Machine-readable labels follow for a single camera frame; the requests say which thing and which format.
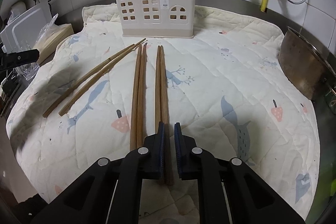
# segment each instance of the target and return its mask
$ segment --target white quilted cloth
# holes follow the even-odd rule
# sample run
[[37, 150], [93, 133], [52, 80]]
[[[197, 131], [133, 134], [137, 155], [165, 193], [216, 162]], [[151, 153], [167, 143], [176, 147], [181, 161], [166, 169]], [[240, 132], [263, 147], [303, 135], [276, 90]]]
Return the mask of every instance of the white quilted cloth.
[[[58, 46], [7, 122], [18, 163], [48, 203], [98, 158], [115, 160], [129, 152], [135, 51], [68, 114], [58, 115], [66, 99], [42, 117], [74, 80], [140, 40], [122, 36], [115, 5], [84, 8], [83, 19], [83, 31]], [[173, 166], [173, 126], [180, 122], [183, 133], [215, 157], [241, 157], [306, 218], [317, 185], [320, 144], [312, 103], [279, 66], [283, 33], [253, 17], [196, 7], [194, 34], [193, 39], [148, 39], [145, 133], [154, 133], [155, 61], [157, 46], [163, 45]], [[197, 183], [182, 182], [174, 171], [173, 187], [144, 181], [140, 223], [198, 223]]]

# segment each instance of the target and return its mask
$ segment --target metal screw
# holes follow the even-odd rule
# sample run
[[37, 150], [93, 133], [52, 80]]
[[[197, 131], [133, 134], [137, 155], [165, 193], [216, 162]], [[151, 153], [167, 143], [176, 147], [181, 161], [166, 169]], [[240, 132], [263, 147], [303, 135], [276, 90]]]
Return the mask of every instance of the metal screw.
[[107, 158], [101, 158], [101, 159], [98, 160], [98, 165], [99, 166], [105, 166], [108, 163], [109, 163], [109, 160]]
[[234, 158], [231, 160], [231, 162], [233, 165], [237, 165], [237, 166], [241, 165], [242, 163], [242, 161], [239, 158]]
[[194, 147], [192, 150], [191, 150], [192, 153], [194, 154], [201, 154], [203, 152], [202, 148], [199, 148], [199, 147]]
[[138, 153], [141, 155], [147, 154], [148, 153], [148, 148], [147, 147], [140, 147], [138, 149]]

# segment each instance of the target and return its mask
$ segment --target chopsticks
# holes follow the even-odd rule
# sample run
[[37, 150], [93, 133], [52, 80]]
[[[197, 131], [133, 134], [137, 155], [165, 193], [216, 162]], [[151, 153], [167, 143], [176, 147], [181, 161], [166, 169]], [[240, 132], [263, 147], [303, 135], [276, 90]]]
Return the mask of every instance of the chopsticks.
[[147, 43], [144, 45], [143, 49], [141, 49], [141, 46], [139, 47], [135, 63], [131, 111], [130, 151], [142, 147], [143, 144], [143, 111], [144, 93], [146, 88], [146, 62]]
[[109, 62], [111, 62], [113, 59], [127, 51], [129, 48], [133, 47], [134, 44], [122, 49], [121, 51], [117, 52], [116, 54], [112, 55], [108, 59], [106, 59], [104, 62], [100, 63], [96, 67], [94, 67], [92, 70], [90, 70], [87, 74], [85, 74], [82, 78], [80, 78], [78, 81], [75, 82], [75, 84], [68, 88], [66, 92], [64, 92], [53, 104], [46, 110], [46, 112], [43, 113], [43, 117], [46, 118], [49, 116], [49, 114], [66, 98], [68, 97], [75, 89], [77, 89], [84, 81], [86, 81], [90, 76], [94, 75], [95, 73], [99, 72], [105, 65], [107, 65]]
[[133, 45], [121, 55], [119, 55], [116, 59], [112, 60], [106, 67], [101, 69], [89, 82], [87, 82], [75, 95], [74, 97], [60, 110], [58, 113], [60, 116], [63, 116], [68, 110], [72, 107], [72, 105], [86, 92], [88, 89], [95, 84], [103, 75], [108, 73], [121, 59], [123, 59], [127, 54], [129, 54], [132, 50], [134, 50], [137, 46], [139, 46], [146, 39], [142, 39], [137, 44]]
[[140, 148], [143, 144], [143, 111], [144, 111], [144, 92], [146, 87], [146, 62], [147, 62], [147, 43], [144, 45], [141, 54], [139, 87], [138, 87], [138, 104], [136, 116], [136, 147]]
[[163, 46], [157, 48], [155, 78], [155, 129], [158, 129], [159, 121], [165, 125], [164, 129], [164, 182], [167, 185], [174, 184], [173, 169], [171, 163], [169, 140], [169, 112], [167, 94], [166, 64]]
[[130, 151], [137, 148], [137, 107], [138, 107], [138, 90], [139, 76], [141, 63], [142, 46], [138, 47], [138, 55], [136, 57], [134, 82], [133, 82], [133, 97], [132, 97], [132, 112], [131, 112], [131, 134], [130, 134]]

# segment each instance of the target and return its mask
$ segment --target stainless steel pot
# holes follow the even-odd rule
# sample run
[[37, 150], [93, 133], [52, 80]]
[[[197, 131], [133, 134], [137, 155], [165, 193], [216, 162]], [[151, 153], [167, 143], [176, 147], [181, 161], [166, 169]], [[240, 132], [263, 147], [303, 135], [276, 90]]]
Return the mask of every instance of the stainless steel pot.
[[312, 100], [336, 82], [336, 73], [307, 39], [288, 27], [281, 44], [279, 63], [287, 78], [308, 99]]

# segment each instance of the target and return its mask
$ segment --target dish rack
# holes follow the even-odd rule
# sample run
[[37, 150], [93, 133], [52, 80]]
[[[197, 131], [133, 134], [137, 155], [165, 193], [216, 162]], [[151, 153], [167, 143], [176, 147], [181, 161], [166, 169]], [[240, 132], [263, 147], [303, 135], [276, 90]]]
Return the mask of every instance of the dish rack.
[[195, 0], [117, 0], [125, 37], [193, 38]]

